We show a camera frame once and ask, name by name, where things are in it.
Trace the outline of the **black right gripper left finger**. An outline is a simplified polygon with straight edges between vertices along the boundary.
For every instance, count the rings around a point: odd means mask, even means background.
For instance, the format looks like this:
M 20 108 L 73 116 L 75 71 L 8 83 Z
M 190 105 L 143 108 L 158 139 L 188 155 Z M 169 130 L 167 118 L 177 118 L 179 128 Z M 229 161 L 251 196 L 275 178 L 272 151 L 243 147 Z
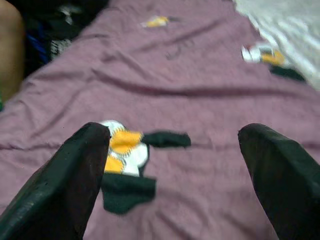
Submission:
M 108 127 L 89 122 L 23 185 L 0 217 L 3 240 L 81 240 L 104 174 Z

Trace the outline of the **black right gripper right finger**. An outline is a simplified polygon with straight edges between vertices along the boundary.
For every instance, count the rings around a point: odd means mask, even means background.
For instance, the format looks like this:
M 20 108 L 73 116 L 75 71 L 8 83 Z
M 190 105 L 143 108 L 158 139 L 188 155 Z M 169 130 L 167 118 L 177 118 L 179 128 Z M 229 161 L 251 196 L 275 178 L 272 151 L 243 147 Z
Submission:
M 295 140 L 251 123 L 238 132 L 255 194 L 280 240 L 320 238 L 320 166 Z

